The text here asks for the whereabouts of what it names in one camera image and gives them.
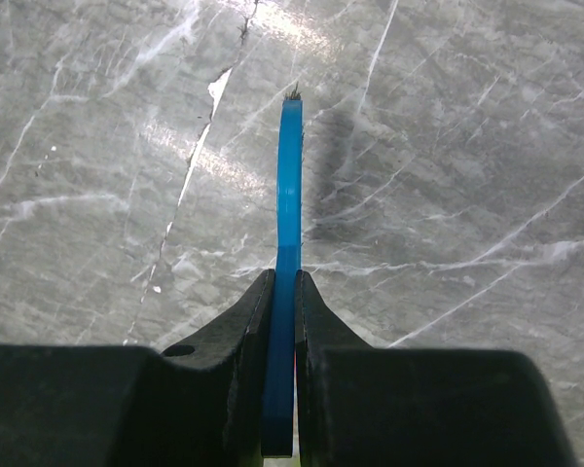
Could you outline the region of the blue hand brush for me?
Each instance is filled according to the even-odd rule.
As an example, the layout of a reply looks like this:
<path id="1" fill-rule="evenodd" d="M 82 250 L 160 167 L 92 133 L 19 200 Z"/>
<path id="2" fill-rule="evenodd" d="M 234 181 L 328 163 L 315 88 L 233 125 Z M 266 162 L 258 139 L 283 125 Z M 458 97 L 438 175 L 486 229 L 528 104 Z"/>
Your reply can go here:
<path id="1" fill-rule="evenodd" d="M 303 101 L 292 89 L 284 97 L 279 127 L 273 308 L 261 416 L 261 451 L 266 458 L 293 452 L 295 278 L 301 268 Z"/>

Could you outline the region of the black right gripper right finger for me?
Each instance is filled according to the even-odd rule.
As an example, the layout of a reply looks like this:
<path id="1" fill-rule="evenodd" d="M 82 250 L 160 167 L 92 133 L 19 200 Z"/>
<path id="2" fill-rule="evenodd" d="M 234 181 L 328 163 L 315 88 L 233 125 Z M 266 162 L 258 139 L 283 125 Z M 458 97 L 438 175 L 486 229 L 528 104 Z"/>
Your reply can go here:
<path id="1" fill-rule="evenodd" d="M 295 281 L 305 466 L 573 466 L 549 387 L 523 353 L 375 348 Z"/>

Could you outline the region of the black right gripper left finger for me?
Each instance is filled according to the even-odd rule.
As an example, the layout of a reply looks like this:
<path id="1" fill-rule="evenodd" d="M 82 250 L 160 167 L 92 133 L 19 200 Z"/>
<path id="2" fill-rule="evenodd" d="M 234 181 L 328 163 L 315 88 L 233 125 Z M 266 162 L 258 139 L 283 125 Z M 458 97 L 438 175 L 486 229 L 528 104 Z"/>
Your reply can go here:
<path id="1" fill-rule="evenodd" d="M 0 466 L 259 466 L 274 291 L 164 351 L 0 344 Z"/>

